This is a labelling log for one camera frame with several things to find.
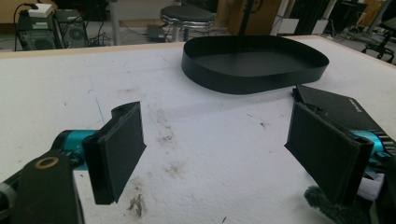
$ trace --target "white object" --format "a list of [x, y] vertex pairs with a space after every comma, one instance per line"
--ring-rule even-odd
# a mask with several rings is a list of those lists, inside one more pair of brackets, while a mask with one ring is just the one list
[[378, 174], [378, 176], [372, 180], [368, 178], [363, 178], [361, 184], [359, 185], [358, 195], [363, 199], [374, 201], [378, 198], [379, 191], [384, 183], [384, 174]]
[[279, 30], [277, 30], [277, 32], [279, 34], [294, 34], [298, 22], [298, 19], [282, 19]]
[[38, 9], [29, 9], [29, 16], [30, 17], [37, 17], [37, 18], [47, 18], [48, 15], [53, 10], [51, 4], [35, 4]]
[[317, 24], [315, 24], [314, 30], [312, 31], [312, 35], [323, 34], [324, 29], [326, 29], [327, 23], [327, 20], [317, 21]]
[[288, 8], [290, 0], [281, 0], [279, 9], [277, 10], [276, 17], [274, 19], [273, 28], [271, 30], [271, 35], [276, 35], [279, 29], [282, 18], [285, 16], [286, 9]]

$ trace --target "floor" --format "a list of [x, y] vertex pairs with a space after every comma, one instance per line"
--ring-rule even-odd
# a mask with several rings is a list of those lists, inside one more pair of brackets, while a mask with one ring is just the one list
[[[170, 27], [164, 27], [164, 32], [168, 37], [172, 34], [170, 31]], [[112, 40], [112, 29], [110, 21], [105, 21], [101, 23], [100, 21], [90, 21], [87, 26], [87, 35], [88, 38], [94, 42], [93, 40], [97, 40], [95, 43], [99, 43], [101, 46], [112, 46], [114, 42]], [[190, 31], [190, 38], [194, 38], [197, 36], [204, 35], [228, 35], [226, 28], [218, 28], [214, 27], [211, 29], [202, 29], [202, 30], [192, 30]], [[182, 40], [183, 33], [182, 31], [179, 33], [179, 39]], [[322, 35], [339, 43], [348, 48], [362, 51], [366, 43], [380, 43], [384, 38], [380, 33], [372, 33], [371, 35], [367, 35], [366, 33], [362, 34], [354, 34], [348, 31], [344, 31], [341, 34], [337, 34], [334, 36], [331, 35]], [[153, 42], [148, 42], [147, 36], [147, 28], [128, 28], [121, 27], [120, 28], [120, 41], [122, 45], [137, 45], [137, 44], [151, 44]], [[0, 52], [1, 51], [13, 51], [15, 48], [15, 36], [14, 35], [1, 35], [0, 34]], [[393, 50], [396, 50], [396, 39], [392, 38], [387, 47]], [[17, 50], [22, 50], [19, 41], [17, 41]], [[371, 55], [373, 57], [377, 56], [377, 53], [374, 51], [368, 50], [366, 54]], [[388, 55], [383, 57], [383, 61], [389, 58]]]

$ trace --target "cable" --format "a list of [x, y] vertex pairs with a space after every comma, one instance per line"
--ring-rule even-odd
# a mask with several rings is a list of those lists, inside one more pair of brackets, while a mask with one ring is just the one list
[[334, 21], [330, 20], [332, 22], [332, 37], [336, 37], [337, 33], [335, 32], [335, 28], [334, 28]]
[[105, 39], [111, 40], [111, 38], [107, 36], [106, 32], [102, 33], [101, 36], [102, 36], [102, 45], [103, 46], [105, 45]]
[[137, 35], [147, 35], [147, 34], [140, 34], [140, 33], [136, 32], [136, 31], [130, 29], [123, 21], [120, 21], [120, 23], [121, 23], [128, 31], [130, 31], [130, 32], [132, 32], [132, 33], [134, 33], [134, 34], [137, 34]]
[[277, 24], [280, 23], [280, 22], [285, 18], [284, 16], [279, 16], [279, 15], [276, 15], [276, 17], [279, 17], [279, 20], [277, 20], [277, 22], [273, 25], [273, 27], [271, 28], [271, 30], [274, 29], [274, 27], [276, 27]]
[[166, 34], [165, 34], [165, 40], [166, 40], [166, 37], [169, 35], [169, 31], [171, 30], [171, 27], [172, 27], [172, 26], [169, 26], [168, 31], [167, 31]]
[[124, 42], [127, 38], [129, 38], [129, 37], [131, 37], [131, 36], [134, 36], [134, 35], [135, 35], [135, 34], [125, 36], [125, 37], [120, 41], [120, 43], [122, 44], [122, 42]]
[[[96, 10], [99, 11], [99, 9], [100, 9], [101, 7], [105, 7], [105, 6], [107, 6], [107, 4], [108, 4], [108, 1], [105, 1], [105, 2], [104, 2], [103, 4], [101, 4], [101, 5], [96, 5], [95, 8], [90, 9], [90, 10], [88, 10], [88, 11], [85, 11], [85, 12], [84, 12], [84, 15], [79, 15], [79, 16], [75, 17], [73, 20], [69, 21], [69, 22], [65, 25], [65, 27], [64, 27], [64, 28], [62, 29], [62, 31], [61, 31], [61, 34], [62, 34], [62, 35], [63, 35], [63, 34], [66, 34], [67, 29], [68, 29], [68, 26], [69, 26], [71, 23], [73, 23], [74, 21], [78, 20], [79, 18], [83, 18], [83, 16], [88, 16], [88, 15], [89, 15], [89, 18], [88, 18], [87, 23], [84, 24], [85, 27], [87, 28], [87, 27], [88, 27], [88, 24], [90, 23], [90, 19], [91, 19], [91, 17], [92, 17], [92, 13], [93, 13], [94, 11], [96, 11]], [[102, 14], [101, 14], [101, 13], [98, 13], [98, 14], [99, 14], [99, 16], [101, 17], [100, 19], [101, 19], [101, 21], [102, 21], [102, 24], [101, 24], [101, 26], [99, 27], [98, 35], [97, 35], [96, 37], [94, 37], [94, 38], [91, 38], [90, 40], [96, 39], [95, 44], [100, 45], [100, 36], [101, 36], [101, 35], [100, 35], [100, 31], [102, 30], [102, 27], [103, 27], [105, 21], [104, 21], [104, 19], [102, 18]]]
[[20, 4], [17, 6], [17, 8], [14, 11], [14, 28], [15, 28], [15, 45], [14, 45], [14, 51], [17, 51], [17, 23], [16, 23], [16, 16], [17, 16], [17, 11], [20, 9], [20, 7], [23, 7], [24, 4]]

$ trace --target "black box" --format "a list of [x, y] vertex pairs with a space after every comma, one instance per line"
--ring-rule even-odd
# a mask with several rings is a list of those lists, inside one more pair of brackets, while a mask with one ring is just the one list
[[52, 13], [47, 18], [22, 13], [16, 32], [24, 50], [62, 48]]
[[88, 37], [85, 23], [76, 9], [56, 10], [56, 20], [65, 49], [87, 47]]

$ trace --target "equipment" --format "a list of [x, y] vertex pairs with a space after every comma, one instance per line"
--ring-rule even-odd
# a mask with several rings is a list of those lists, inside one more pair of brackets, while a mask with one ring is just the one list
[[85, 21], [105, 21], [107, 0], [53, 0], [58, 8], [82, 11]]
[[52, 12], [53, 8], [51, 4], [35, 4], [37, 9], [29, 9], [30, 17], [47, 18]]
[[165, 43], [165, 33], [159, 25], [148, 25], [148, 41]]
[[16, 32], [24, 50], [61, 48], [52, 13], [47, 18], [29, 17], [27, 12], [21, 13]]
[[339, 1], [335, 4], [329, 20], [332, 21], [332, 28], [338, 34], [349, 26], [355, 25], [366, 9], [367, 4], [352, 3], [350, 1]]
[[0, 187], [1, 223], [84, 223], [73, 170], [87, 162], [96, 204], [117, 202], [144, 144], [140, 104], [121, 105], [99, 131], [64, 131], [49, 152], [30, 161]]
[[[378, 186], [381, 192], [373, 198], [375, 212], [379, 223], [394, 223], [395, 141], [353, 98], [302, 85], [297, 85], [293, 96], [296, 102], [285, 147], [321, 189], [320, 193], [309, 189], [305, 193], [308, 202], [333, 220], [354, 216], [356, 207], [351, 208], [356, 205], [362, 178], [376, 180], [385, 175], [382, 188]], [[327, 200], [318, 200], [319, 194]], [[381, 197], [384, 194], [393, 198]]]
[[88, 43], [87, 31], [84, 20], [79, 16], [78, 11], [75, 9], [58, 9], [55, 15], [64, 48], [86, 48]]

